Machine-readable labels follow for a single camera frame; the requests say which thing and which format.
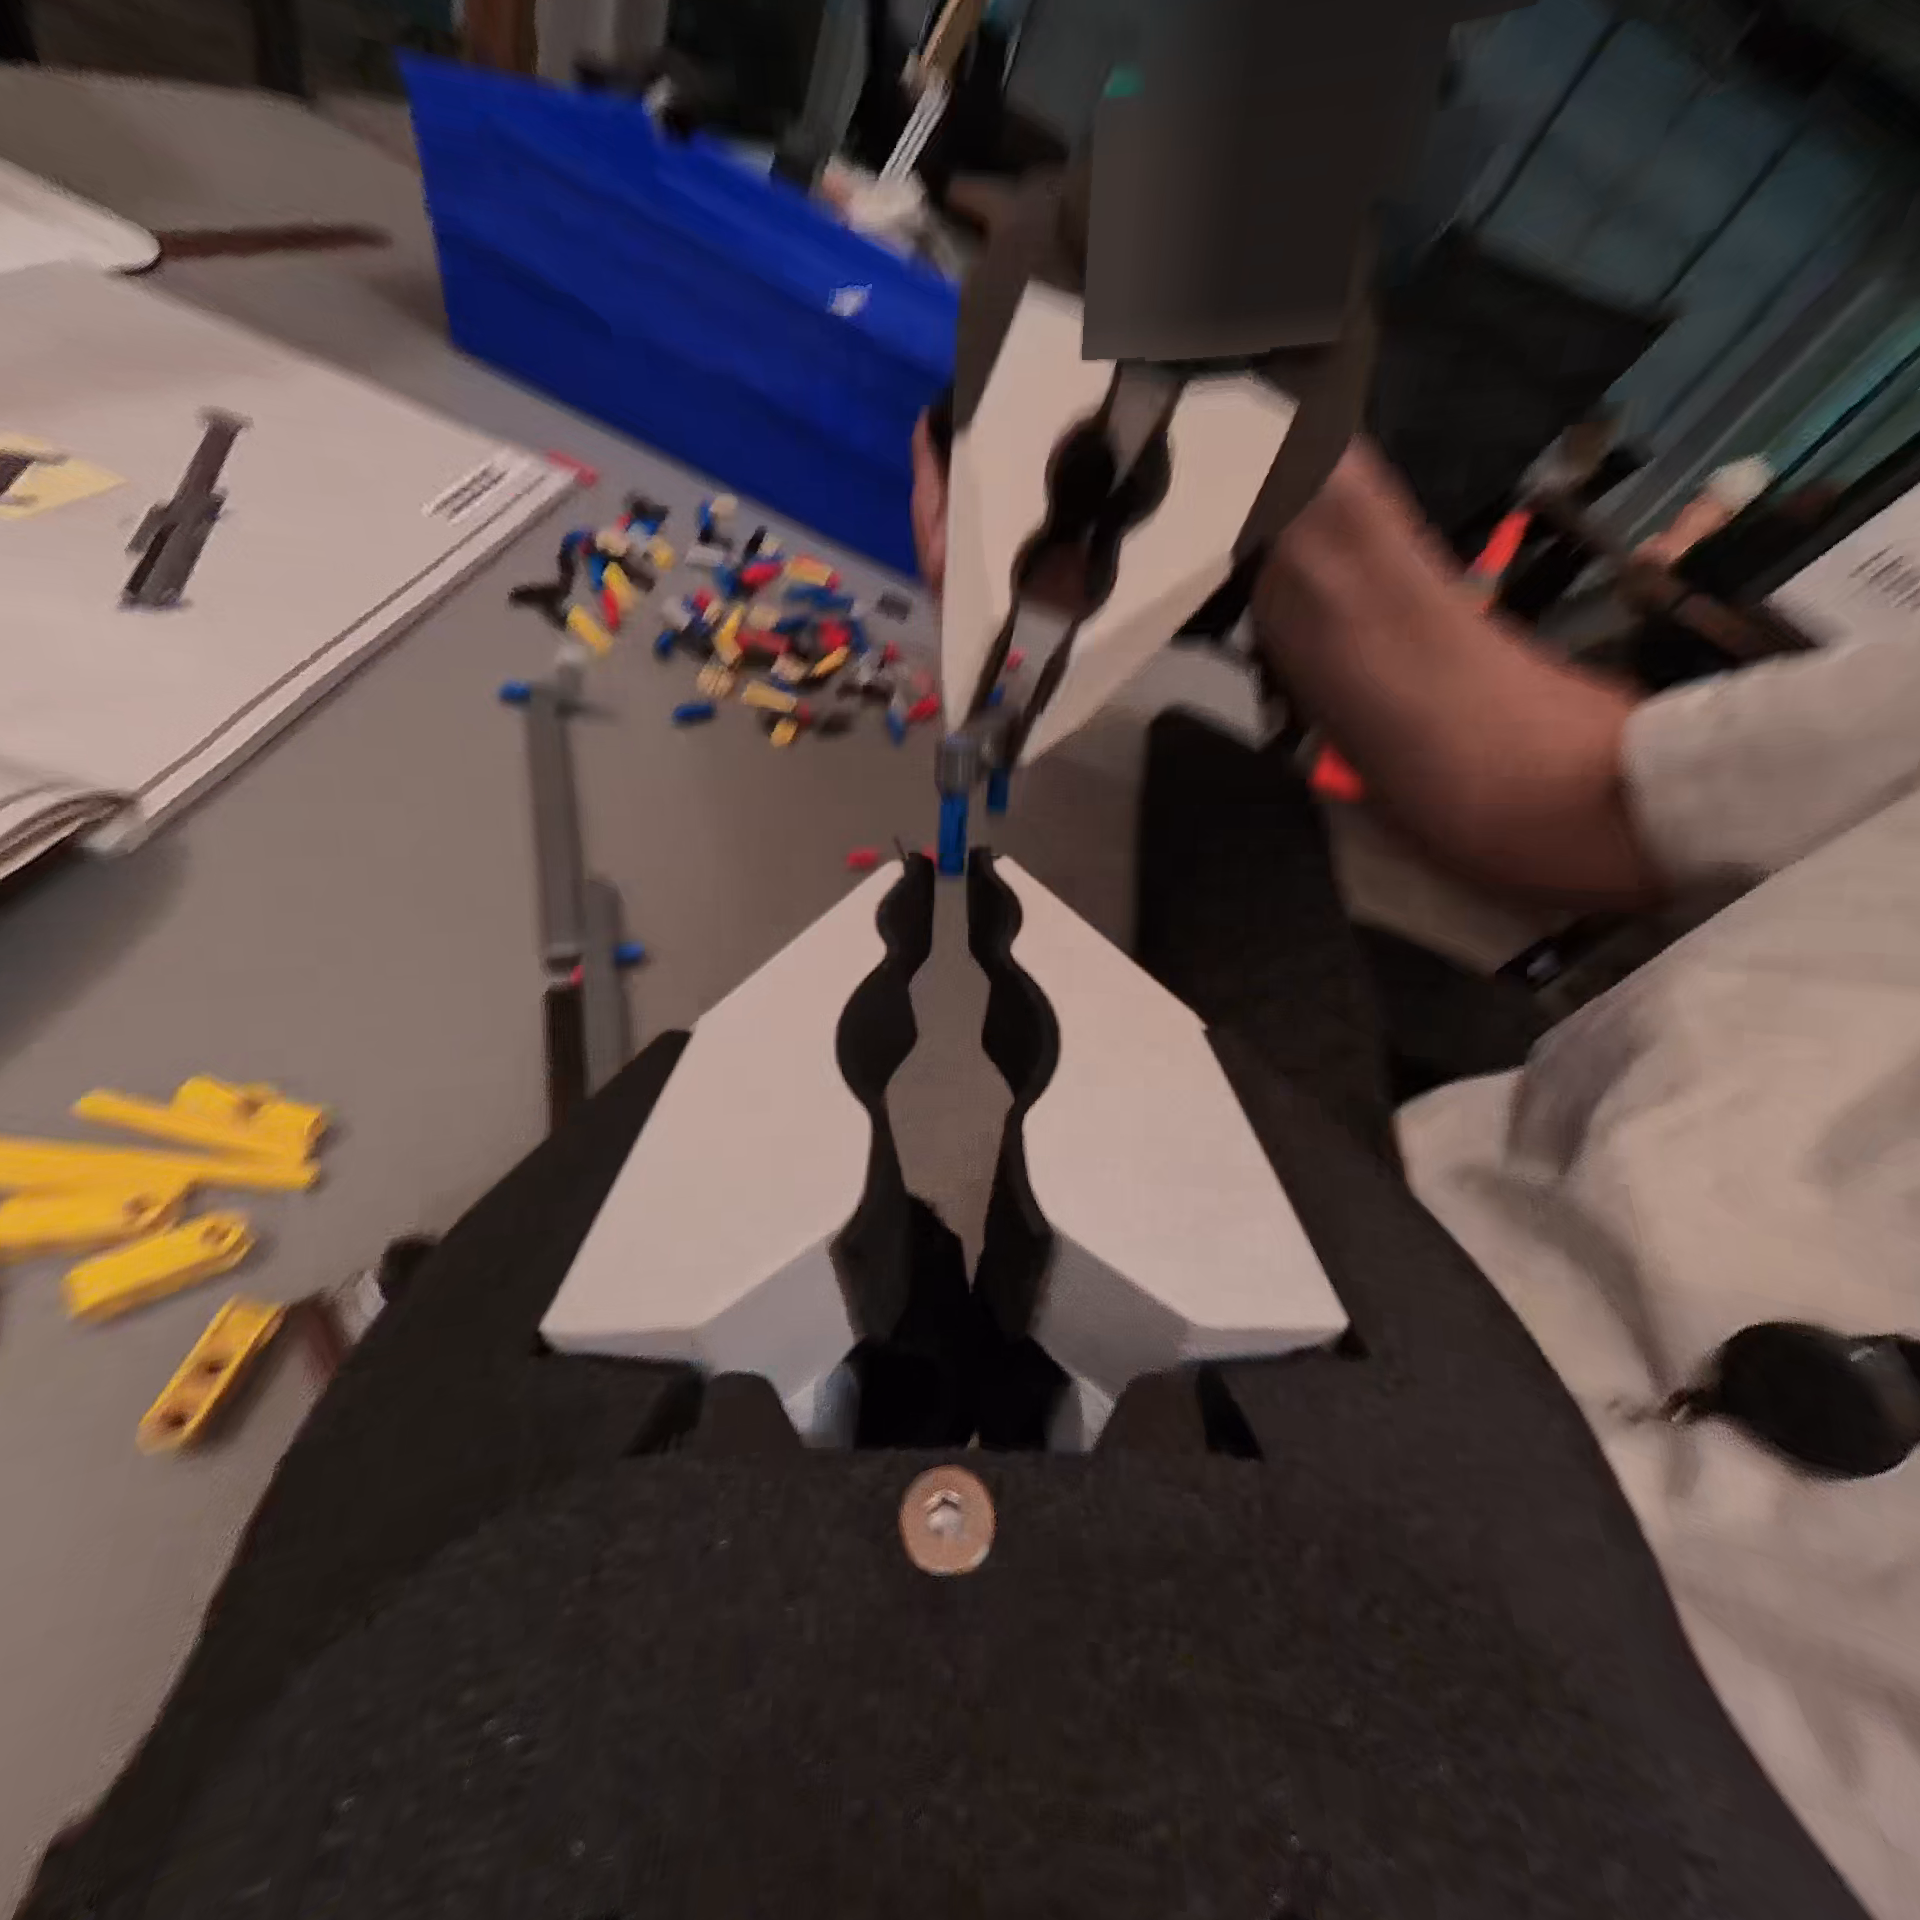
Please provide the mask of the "dark grey lego beam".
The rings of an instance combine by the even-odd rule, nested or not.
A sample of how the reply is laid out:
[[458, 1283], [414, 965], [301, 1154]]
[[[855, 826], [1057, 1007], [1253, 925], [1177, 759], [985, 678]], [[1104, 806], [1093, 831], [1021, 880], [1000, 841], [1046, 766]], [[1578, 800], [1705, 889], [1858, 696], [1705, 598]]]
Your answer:
[[938, 816], [929, 859], [941, 880], [963, 877], [975, 817], [994, 823], [1013, 801], [1024, 699], [1024, 649], [1013, 647], [983, 705], [937, 744], [933, 767]]

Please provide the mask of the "blue plastic bin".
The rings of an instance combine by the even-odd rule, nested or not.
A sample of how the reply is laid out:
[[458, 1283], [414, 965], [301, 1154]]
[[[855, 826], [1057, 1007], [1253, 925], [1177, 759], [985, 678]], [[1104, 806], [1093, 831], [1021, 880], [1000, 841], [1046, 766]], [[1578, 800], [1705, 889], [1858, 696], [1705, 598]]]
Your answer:
[[447, 334], [469, 357], [912, 570], [914, 423], [955, 282], [637, 102], [402, 54]]

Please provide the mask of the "person's right forearm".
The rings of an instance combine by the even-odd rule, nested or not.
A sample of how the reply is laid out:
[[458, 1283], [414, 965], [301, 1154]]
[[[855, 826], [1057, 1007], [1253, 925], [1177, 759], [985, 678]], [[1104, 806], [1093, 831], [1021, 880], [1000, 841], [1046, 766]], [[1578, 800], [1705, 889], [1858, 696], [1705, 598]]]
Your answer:
[[1430, 848], [1498, 891], [1645, 904], [1663, 891], [1625, 781], [1639, 699], [1502, 623], [1465, 585], [1438, 591]]

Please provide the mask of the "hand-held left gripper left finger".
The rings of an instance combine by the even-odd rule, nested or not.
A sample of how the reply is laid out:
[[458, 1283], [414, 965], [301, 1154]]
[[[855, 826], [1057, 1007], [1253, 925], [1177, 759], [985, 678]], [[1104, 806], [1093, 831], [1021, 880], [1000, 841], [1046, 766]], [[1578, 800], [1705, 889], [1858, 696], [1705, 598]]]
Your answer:
[[853, 1445], [855, 1353], [910, 1295], [887, 1091], [934, 885], [922, 855], [885, 862], [697, 1019], [546, 1307], [551, 1351], [754, 1375], [801, 1442]]

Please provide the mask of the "person's right hand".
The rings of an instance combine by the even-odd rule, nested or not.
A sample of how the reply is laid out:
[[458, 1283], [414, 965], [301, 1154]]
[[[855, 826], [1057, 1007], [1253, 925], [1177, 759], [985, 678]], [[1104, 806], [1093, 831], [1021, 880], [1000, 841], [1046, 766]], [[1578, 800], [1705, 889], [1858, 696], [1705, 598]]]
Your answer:
[[1446, 558], [1370, 441], [1353, 438], [1270, 544], [1254, 633], [1305, 715], [1400, 823], [1439, 805], [1463, 737]]

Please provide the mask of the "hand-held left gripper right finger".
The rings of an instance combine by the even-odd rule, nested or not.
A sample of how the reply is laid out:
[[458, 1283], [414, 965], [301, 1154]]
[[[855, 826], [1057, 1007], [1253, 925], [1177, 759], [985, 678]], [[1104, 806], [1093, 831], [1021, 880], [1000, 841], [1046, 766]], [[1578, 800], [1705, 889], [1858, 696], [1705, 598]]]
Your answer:
[[1013, 1379], [985, 1445], [1093, 1448], [1122, 1393], [1350, 1325], [1206, 1023], [1024, 866], [967, 869], [1010, 1097], [973, 1295]]

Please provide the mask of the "long grey lego beam assembly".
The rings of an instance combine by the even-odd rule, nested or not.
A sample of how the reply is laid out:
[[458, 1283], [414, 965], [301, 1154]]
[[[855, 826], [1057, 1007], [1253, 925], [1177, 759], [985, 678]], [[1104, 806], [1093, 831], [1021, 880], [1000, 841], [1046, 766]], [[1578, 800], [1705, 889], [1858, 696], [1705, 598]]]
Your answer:
[[643, 947], [627, 937], [617, 886], [586, 859], [570, 741], [573, 722], [593, 715], [584, 666], [584, 647], [566, 639], [542, 677], [509, 680], [497, 693], [521, 720], [551, 1131], [633, 1055], [627, 975], [643, 960]]

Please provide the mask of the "pile of mixed lego pins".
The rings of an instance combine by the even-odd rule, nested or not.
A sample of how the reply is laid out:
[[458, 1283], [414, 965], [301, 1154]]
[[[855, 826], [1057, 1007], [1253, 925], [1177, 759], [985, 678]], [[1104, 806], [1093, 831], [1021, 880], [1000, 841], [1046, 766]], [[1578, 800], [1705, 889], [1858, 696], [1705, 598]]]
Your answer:
[[549, 569], [507, 591], [560, 647], [562, 664], [608, 661], [621, 639], [682, 674], [669, 723], [706, 728], [743, 711], [773, 750], [838, 737], [867, 715], [895, 744], [941, 703], [901, 630], [914, 602], [859, 594], [827, 558], [738, 526], [730, 493], [702, 495], [686, 526], [642, 490], [563, 529]]

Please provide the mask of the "black badge reel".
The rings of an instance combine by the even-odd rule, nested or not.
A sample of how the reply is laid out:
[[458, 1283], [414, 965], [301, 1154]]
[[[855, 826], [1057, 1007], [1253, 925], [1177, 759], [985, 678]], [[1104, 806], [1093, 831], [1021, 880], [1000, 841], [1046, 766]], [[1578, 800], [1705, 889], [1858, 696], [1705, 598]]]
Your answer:
[[1918, 1339], [1754, 1323], [1717, 1345], [1663, 1417], [1723, 1418], [1814, 1475], [1874, 1479], [1918, 1448]]

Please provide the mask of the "group of yellow lego pieces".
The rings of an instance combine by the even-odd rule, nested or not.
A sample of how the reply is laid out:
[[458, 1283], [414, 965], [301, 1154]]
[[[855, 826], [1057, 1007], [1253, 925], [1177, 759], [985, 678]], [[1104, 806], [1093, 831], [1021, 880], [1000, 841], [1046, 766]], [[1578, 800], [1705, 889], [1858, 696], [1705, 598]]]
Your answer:
[[163, 1091], [93, 1086], [54, 1131], [5, 1125], [5, 1334], [54, 1318], [105, 1333], [203, 1304], [136, 1411], [144, 1456], [226, 1438], [285, 1342], [317, 1383], [344, 1333], [327, 1282], [294, 1283], [285, 1208], [319, 1193], [342, 1138], [336, 1103], [272, 1078], [192, 1072]]

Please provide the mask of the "person's white shirt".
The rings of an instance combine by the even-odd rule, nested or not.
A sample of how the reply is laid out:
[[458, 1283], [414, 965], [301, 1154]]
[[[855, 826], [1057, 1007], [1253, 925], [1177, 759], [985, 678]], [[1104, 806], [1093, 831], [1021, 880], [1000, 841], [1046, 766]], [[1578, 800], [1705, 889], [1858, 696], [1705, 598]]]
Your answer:
[[1814, 1479], [1663, 1406], [1733, 1334], [1914, 1336], [1914, 509], [1786, 583], [1821, 639], [1667, 690], [1622, 792], [1717, 909], [1506, 1073], [1398, 1115], [1414, 1193], [1571, 1391], [1696, 1656], [1862, 1907], [1918, 1905], [1914, 1457]]

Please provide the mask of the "open instruction booklet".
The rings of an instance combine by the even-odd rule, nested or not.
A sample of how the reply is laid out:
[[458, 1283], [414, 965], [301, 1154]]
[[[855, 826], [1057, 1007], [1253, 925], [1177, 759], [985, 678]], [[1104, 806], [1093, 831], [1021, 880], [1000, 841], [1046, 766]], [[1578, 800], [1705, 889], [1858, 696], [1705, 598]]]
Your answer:
[[578, 478], [192, 303], [5, 275], [2, 875], [122, 850]]

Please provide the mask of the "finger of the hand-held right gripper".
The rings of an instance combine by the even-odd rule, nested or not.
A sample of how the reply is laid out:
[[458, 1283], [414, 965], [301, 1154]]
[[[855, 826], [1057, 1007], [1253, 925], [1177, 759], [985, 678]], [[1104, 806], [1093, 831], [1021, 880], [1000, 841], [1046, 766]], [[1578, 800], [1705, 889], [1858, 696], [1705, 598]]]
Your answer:
[[1293, 414], [1253, 374], [1114, 368], [1049, 458], [1015, 565], [1015, 611], [1054, 607], [1063, 630], [1007, 723], [1013, 767], [1102, 715], [1229, 579]]
[[971, 408], [950, 408], [937, 586], [950, 733], [1064, 743], [1112, 695], [1117, 368], [1083, 342], [1083, 297], [1029, 281]]

